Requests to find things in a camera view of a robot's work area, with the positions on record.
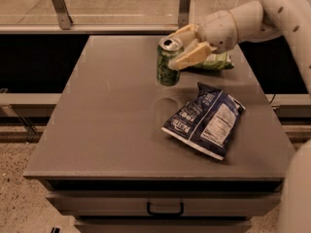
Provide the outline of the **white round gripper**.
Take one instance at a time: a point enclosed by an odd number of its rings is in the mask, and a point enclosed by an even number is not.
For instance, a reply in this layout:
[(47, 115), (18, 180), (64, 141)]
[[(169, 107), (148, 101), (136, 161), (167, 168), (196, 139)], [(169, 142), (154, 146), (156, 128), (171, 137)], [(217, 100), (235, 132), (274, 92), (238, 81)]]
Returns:
[(168, 62), (169, 69), (186, 69), (203, 62), (211, 53), (233, 50), (238, 44), (239, 33), (233, 10), (198, 16), (196, 23), (188, 24), (169, 35), (169, 38), (179, 39), (185, 48)]

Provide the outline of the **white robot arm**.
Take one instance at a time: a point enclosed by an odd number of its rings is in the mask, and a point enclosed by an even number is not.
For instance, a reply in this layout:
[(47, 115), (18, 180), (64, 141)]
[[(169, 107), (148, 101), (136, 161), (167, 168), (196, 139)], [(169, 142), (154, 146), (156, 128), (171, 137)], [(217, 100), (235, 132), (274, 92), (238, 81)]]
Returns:
[[(299, 73), (311, 93), (310, 0), (253, 0), (228, 11), (197, 16), (173, 33), (185, 50), (169, 61), (182, 70), (222, 53), (237, 44), (261, 42), (284, 36)], [(311, 141), (294, 154), (287, 171), (277, 233), (311, 233)]]

